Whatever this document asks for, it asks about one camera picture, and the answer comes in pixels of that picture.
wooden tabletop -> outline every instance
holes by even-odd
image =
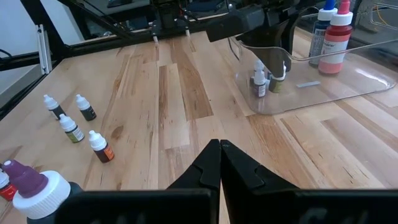
[[[301,188],[398,187],[397,88],[264,116],[246,104],[228,54],[225,40],[201,32],[65,59],[0,122],[0,161],[56,170],[85,190],[164,189],[218,138]],[[85,134],[105,136],[113,161],[102,164],[88,138],[73,144],[44,94]],[[95,120],[84,120],[76,94]],[[25,223],[11,203],[0,200],[0,211],[1,223]]]

red paint bottle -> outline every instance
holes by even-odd
[[[326,29],[321,54],[346,50],[349,37],[353,31],[350,26],[353,13],[349,11],[349,0],[342,0],[336,14],[332,15],[330,26]],[[343,68],[345,54],[322,57],[318,69],[324,74],[335,74]]]
[[[17,189],[10,183],[8,175],[0,171],[0,195],[7,201],[12,201]]]

